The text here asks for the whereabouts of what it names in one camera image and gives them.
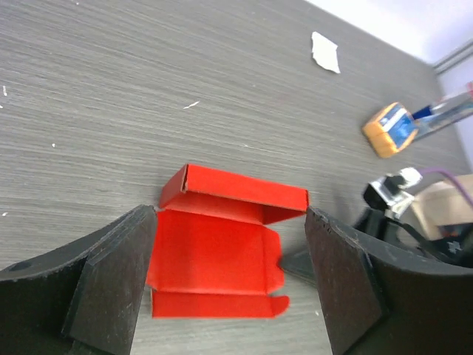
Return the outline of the red paper box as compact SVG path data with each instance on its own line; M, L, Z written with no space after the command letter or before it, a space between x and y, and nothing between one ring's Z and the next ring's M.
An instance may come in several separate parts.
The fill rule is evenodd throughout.
M146 283L154 318L274 318L290 300L273 223L303 216L306 189L194 164L163 187Z

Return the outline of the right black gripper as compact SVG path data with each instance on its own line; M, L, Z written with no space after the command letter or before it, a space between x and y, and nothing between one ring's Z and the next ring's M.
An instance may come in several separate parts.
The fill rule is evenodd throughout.
M472 267L471 223L436 226L434 230L440 233L440 237L432 240L406 222L366 208L353 224L353 228L422 257L439 257L445 263Z

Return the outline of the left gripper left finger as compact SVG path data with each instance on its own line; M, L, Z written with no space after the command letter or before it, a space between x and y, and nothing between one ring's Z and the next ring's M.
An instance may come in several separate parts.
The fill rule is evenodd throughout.
M156 227L140 205L1 270L1 353L129 354Z

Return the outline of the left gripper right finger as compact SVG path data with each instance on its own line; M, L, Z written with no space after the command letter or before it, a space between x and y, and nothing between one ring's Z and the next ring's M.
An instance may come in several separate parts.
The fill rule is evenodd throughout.
M305 234L334 354L470 354L472 270L371 237L317 208Z

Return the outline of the white paper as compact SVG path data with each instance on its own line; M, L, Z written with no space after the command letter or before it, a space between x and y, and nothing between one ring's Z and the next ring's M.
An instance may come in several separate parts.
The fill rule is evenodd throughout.
M337 56L338 45L317 32L312 33L311 41L313 60L323 69L340 74Z

